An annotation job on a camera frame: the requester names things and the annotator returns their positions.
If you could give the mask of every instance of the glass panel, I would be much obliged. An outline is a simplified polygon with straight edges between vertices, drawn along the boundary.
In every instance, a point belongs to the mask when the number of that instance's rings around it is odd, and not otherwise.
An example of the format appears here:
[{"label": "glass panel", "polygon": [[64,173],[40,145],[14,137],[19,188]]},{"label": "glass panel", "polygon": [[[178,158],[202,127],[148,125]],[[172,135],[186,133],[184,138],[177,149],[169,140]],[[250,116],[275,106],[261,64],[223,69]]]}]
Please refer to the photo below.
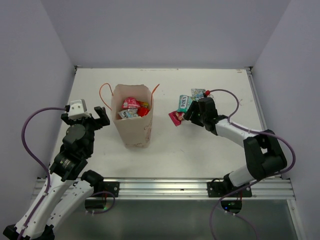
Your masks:
[{"label": "glass panel", "polygon": [[[56,233],[59,240],[207,240],[213,200],[119,200],[105,214],[75,211]],[[240,214],[260,240],[297,240],[286,200],[243,201]],[[219,240],[255,240],[252,228],[219,207],[213,224]]]}]

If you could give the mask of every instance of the paper bag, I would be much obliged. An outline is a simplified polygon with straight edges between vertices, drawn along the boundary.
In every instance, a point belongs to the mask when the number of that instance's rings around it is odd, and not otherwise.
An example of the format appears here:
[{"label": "paper bag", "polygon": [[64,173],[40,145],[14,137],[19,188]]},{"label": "paper bag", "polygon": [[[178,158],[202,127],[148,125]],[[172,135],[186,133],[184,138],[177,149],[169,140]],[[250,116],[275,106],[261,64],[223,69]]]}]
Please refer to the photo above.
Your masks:
[{"label": "paper bag", "polygon": [[[149,103],[149,113],[143,117],[121,119],[118,112],[123,110],[122,104],[128,97]],[[153,102],[152,93],[145,85],[118,84],[115,86],[111,99],[111,118],[126,147],[149,146],[154,115]]]}]

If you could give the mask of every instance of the candy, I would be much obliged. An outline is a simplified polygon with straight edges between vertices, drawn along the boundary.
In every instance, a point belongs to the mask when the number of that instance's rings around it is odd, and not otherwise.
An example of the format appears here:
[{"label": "candy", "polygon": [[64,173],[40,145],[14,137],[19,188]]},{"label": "candy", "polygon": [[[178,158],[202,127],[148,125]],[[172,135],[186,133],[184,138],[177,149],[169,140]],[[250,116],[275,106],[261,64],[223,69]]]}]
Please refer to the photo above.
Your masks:
[{"label": "candy", "polygon": [[139,117],[137,112],[138,112],[137,108],[130,108],[123,111],[119,111],[118,114],[122,119],[129,119],[129,118]]},{"label": "candy", "polygon": [[138,108],[138,115],[140,116],[140,117],[143,117],[143,116],[145,116],[145,115],[147,115],[148,113],[149,113],[149,109],[148,108],[145,108],[145,107],[140,107],[140,108]]},{"label": "candy", "polygon": [[179,108],[177,112],[184,112],[186,113],[192,103],[192,99],[190,96],[187,95],[180,95],[180,100],[179,100]]},{"label": "candy", "polygon": [[149,107],[149,103],[147,103],[147,102],[144,102],[144,101],[136,101],[139,105],[140,105],[140,107],[143,107],[143,108],[148,108]]},{"label": "candy", "polygon": [[138,109],[140,108],[139,103],[137,103],[137,100],[134,97],[127,97],[123,104],[122,104],[123,109]]},{"label": "candy", "polygon": [[206,92],[206,90],[202,89],[202,88],[192,88],[191,89],[192,97],[194,97],[196,101],[198,101],[199,99],[202,99],[204,97],[205,92]]},{"label": "candy", "polygon": [[173,111],[169,113],[169,117],[171,118],[174,125],[179,126],[184,119],[184,112]]}]

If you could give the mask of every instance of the red cap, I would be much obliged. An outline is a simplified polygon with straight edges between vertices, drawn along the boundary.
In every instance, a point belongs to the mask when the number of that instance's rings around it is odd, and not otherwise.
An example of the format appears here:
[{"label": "red cap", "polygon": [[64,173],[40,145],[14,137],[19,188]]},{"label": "red cap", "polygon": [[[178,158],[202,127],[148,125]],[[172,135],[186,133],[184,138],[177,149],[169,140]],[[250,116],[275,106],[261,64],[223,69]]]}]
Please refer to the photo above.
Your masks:
[{"label": "red cap", "polygon": [[209,96],[209,95],[210,95],[210,91],[209,91],[209,90],[207,90],[207,91],[205,91],[205,92],[204,92],[204,94],[205,94],[205,96],[207,97],[207,96]]}]

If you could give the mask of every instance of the white wall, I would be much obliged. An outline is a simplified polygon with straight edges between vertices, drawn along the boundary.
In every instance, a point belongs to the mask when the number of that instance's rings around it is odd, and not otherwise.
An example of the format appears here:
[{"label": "white wall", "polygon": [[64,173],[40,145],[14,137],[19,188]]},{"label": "white wall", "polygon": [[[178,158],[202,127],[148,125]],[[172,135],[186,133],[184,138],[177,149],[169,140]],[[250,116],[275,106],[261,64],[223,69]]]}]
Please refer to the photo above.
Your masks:
[{"label": "white wall", "polygon": [[292,0],[253,68],[267,126],[296,151],[288,176],[309,239],[315,240],[320,239],[319,12],[319,0]]},{"label": "white wall", "polygon": [[[44,107],[63,107],[73,82],[73,65],[39,0],[3,0],[0,7],[0,230],[29,208],[38,164],[21,143],[25,119]],[[61,124],[61,112],[42,113],[26,140],[46,164]]]},{"label": "white wall", "polygon": [[84,67],[253,66],[290,0],[42,0]]}]

